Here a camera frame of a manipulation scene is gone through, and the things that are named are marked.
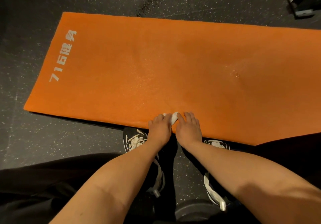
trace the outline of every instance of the black sneaker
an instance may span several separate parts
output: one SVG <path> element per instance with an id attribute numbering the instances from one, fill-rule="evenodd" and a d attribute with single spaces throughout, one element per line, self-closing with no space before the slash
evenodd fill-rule
<path id="1" fill-rule="evenodd" d="M 123 133 L 125 151 L 129 152 L 133 149 L 136 149 L 140 145 L 144 144 L 147 141 L 147 138 L 148 138 L 147 134 L 143 132 L 141 129 L 125 127 L 124 133 Z M 150 187 L 147 190 L 148 193 L 154 194 L 156 198 L 160 197 L 160 192 L 165 187 L 165 176 L 158 163 L 158 159 L 159 159 L 159 156 L 157 154 L 153 161 L 153 163 L 157 165 L 157 169 L 158 169 L 155 184 L 153 187 Z"/>
<path id="2" fill-rule="evenodd" d="M 223 141 L 219 140 L 205 140 L 204 143 L 208 145 L 212 145 L 215 147 L 223 148 L 223 149 L 230 149 L 228 143 L 224 143 Z M 210 184 L 210 174 L 207 172 L 204 175 L 204 185 L 207 191 L 207 195 L 210 198 L 211 202 L 218 205 L 222 211 L 226 211 L 226 205 L 230 203 L 230 201 L 225 196 L 222 198 L 214 189 L 213 185 Z"/>

